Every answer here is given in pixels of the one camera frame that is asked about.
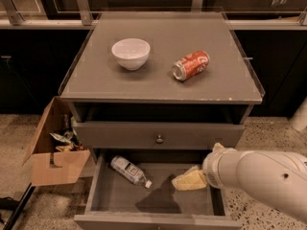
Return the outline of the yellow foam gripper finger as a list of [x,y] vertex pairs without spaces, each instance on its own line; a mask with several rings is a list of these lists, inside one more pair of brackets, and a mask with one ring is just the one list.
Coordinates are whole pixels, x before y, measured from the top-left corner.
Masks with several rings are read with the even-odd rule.
[[221,150],[224,149],[224,146],[221,144],[221,143],[216,143],[214,146],[213,146],[213,149],[212,151],[213,152],[220,152]]
[[205,188],[207,180],[202,169],[199,166],[193,166],[174,178],[172,184],[178,191],[195,191]]

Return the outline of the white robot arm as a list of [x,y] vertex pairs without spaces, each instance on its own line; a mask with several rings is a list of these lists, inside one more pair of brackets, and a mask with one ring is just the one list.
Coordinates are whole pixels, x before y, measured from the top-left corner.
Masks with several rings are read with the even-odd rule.
[[307,157],[288,151],[236,150],[217,143],[200,165],[172,180],[178,191],[210,185],[238,189],[307,223]]

